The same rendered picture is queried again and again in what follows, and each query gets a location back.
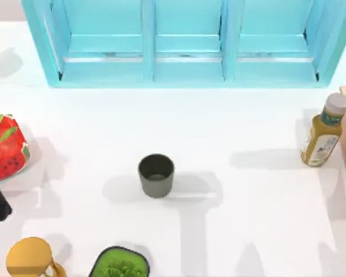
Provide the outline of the dark grey cup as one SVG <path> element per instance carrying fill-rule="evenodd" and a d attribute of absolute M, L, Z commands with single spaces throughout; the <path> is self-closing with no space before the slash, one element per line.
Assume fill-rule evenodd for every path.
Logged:
<path fill-rule="evenodd" d="M 150 154 L 138 164 L 138 174 L 143 192 L 154 199 L 167 196 L 174 180 L 175 165 L 163 154 Z"/>

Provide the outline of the red watermelon-print carton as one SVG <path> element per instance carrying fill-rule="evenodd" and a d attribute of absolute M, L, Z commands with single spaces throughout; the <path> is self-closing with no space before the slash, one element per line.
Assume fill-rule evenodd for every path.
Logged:
<path fill-rule="evenodd" d="M 17 121 L 10 114 L 0 114 L 0 181 L 21 171 L 29 158 L 29 144 Z"/>

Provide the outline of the light blue rack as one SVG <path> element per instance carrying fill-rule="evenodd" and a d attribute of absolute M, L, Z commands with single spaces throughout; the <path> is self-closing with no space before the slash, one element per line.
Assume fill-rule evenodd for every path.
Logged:
<path fill-rule="evenodd" d="M 52 87 L 329 85 L 346 0 L 21 0 Z"/>

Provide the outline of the yellow-green bottle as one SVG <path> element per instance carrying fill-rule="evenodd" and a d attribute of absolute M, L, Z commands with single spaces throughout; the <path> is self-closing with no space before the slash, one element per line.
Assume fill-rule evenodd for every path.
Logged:
<path fill-rule="evenodd" d="M 329 159 L 342 130 L 346 113 L 346 96 L 341 92 L 330 94 L 320 114 L 313 117 L 309 136 L 302 148 L 301 158 L 310 167 L 321 167 Z"/>

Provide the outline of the yellow mug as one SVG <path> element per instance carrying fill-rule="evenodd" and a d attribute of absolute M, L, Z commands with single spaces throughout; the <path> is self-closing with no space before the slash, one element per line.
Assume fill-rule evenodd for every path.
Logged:
<path fill-rule="evenodd" d="M 6 256 L 6 269 L 11 277 L 67 277 L 55 262 L 50 245 L 39 237 L 16 242 Z"/>

